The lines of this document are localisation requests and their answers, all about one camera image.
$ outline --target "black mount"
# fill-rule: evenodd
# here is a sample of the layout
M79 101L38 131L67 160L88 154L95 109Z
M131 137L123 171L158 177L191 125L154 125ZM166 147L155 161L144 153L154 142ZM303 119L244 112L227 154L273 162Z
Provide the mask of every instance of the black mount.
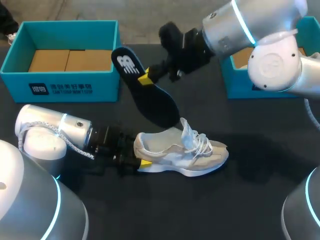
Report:
M172 82L177 81L182 74L189 74L208 64L214 56L202 30L193 28L183 34L173 22L168 22L160 28L159 37L168 57L160 64L149 67L148 77L154 83L166 74Z
M135 157L134 141L135 138L118 127L93 128L87 151L94 155L94 160L83 172L102 176L107 167L116 167L121 176L136 173L141 159Z

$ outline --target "black insole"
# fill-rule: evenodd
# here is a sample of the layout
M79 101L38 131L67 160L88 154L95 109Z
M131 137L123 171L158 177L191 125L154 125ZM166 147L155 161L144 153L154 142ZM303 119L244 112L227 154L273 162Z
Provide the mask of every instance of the black insole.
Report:
M155 84L142 85L139 82L138 78L146 72L131 49L115 49L111 60L128 86L138 110L146 119L162 128L171 128L179 122L179 110L172 97Z

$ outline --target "shoe sole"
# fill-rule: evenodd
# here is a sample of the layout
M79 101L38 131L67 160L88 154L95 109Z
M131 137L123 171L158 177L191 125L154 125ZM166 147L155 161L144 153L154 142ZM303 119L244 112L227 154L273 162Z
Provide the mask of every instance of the shoe sole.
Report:
M138 171L142 172L142 173L161 173L164 171L175 171L175 172L178 172L178 173L185 175L186 177L199 177L199 176L211 173L211 172L217 170L218 168L222 167L225 164L225 162L227 161L227 159L228 158L226 158L224 160L224 162L220 163L219 165L216 165L211 168L207 168L205 170L199 170L199 171L187 170L187 169L179 168L179 167L172 166L172 165L162 165L162 164L156 164L156 163L153 163L149 167L144 167L144 168L138 169Z
M125 70L118 58L129 58L134 67ZM179 120L179 109L173 98L156 84L142 85L138 78L146 72L136 54L128 47L118 47L111 54L111 60L119 75L127 85L140 113L161 128L171 128Z

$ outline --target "new balance logo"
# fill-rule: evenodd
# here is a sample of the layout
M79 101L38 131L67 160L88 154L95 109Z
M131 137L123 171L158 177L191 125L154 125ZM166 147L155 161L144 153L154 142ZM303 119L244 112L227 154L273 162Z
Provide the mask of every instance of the new balance logo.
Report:
M121 65L121 67L123 67L123 70L126 74L140 73L139 70L136 68L134 62L127 55L118 56L116 59L118 63Z

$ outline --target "shoe upper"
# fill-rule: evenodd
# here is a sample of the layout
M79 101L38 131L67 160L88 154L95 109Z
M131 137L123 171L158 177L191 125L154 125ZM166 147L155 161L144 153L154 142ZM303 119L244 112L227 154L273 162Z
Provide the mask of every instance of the shoe upper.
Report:
M223 163L227 146L198 134L181 118L183 131L172 127L159 133L139 133L134 141L137 158L188 170L205 170Z

